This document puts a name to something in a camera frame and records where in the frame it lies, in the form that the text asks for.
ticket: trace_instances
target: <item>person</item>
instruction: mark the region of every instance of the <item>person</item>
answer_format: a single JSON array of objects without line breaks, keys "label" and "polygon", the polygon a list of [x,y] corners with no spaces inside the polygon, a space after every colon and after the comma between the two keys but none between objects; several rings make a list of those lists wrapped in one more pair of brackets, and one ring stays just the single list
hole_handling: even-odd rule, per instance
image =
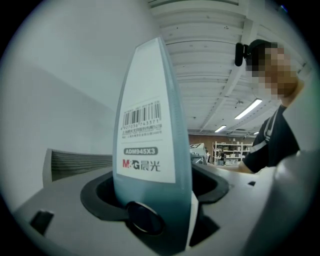
[{"label": "person", "polygon": [[218,153],[218,166],[223,166],[225,163],[225,158],[226,158],[226,154],[224,153],[223,148],[220,146],[218,148],[219,153]]},{"label": "person", "polygon": [[207,163],[210,163],[210,157],[211,155],[209,154],[208,149],[205,147],[205,160]]},{"label": "person", "polygon": [[252,174],[264,167],[275,167],[282,159],[299,151],[283,113],[303,89],[304,83],[290,67],[290,58],[284,49],[276,43],[258,39],[248,46],[247,51],[247,70],[281,101],[273,116],[264,121],[243,161],[239,165],[223,168]]}]

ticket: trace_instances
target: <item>white wall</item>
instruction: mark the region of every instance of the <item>white wall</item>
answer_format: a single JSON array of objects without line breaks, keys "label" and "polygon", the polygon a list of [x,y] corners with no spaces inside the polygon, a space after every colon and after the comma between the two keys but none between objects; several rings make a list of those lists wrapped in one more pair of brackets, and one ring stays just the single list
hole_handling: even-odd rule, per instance
[{"label": "white wall", "polygon": [[143,0],[45,2],[2,60],[0,188],[14,211],[43,187],[47,148],[111,154],[135,47],[159,35]]}]

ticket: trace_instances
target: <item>ceiling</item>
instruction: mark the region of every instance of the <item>ceiling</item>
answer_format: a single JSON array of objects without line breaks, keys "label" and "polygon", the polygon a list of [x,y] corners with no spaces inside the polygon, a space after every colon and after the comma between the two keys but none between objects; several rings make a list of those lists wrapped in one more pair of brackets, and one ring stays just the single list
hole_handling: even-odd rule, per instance
[{"label": "ceiling", "polygon": [[[234,64],[236,43],[279,42],[298,74],[303,73],[302,79],[311,71],[303,40],[278,6],[263,0],[254,1],[255,6],[250,0],[146,1],[171,56],[189,134],[252,136],[280,105],[278,100],[256,96],[244,62],[241,67]],[[256,3],[263,6],[261,10]],[[262,103],[235,119],[256,98]],[[222,125],[226,128],[214,133]]]}]

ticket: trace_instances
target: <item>barcode label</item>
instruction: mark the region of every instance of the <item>barcode label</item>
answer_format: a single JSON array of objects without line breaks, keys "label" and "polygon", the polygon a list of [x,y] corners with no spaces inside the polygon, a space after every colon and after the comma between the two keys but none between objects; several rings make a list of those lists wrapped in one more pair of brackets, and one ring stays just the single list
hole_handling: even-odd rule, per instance
[{"label": "barcode label", "polygon": [[133,125],[153,119],[161,120],[161,106],[158,101],[148,106],[124,113],[123,126]]}]

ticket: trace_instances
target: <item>fluorescent light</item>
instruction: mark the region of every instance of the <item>fluorescent light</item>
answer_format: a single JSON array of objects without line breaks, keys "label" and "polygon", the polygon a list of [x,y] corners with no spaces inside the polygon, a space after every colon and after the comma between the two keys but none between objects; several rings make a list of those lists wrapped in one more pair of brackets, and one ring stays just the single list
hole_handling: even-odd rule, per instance
[{"label": "fluorescent light", "polygon": [[248,106],[244,111],[242,111],[234,119],[243,118],[246,114],[248,114],[251,110],[253,110],[256,106],[258,106],[261,102],[262,102],[261,99],[256,99],[253,103],[250,104],[250,106]]},{"label": "fluorescent light", "polygon": [[215,131],[215,133],[218,133],[220,132],[222,129],[226,128],[227,126],[226,125],[222,125],[218,130]]}]

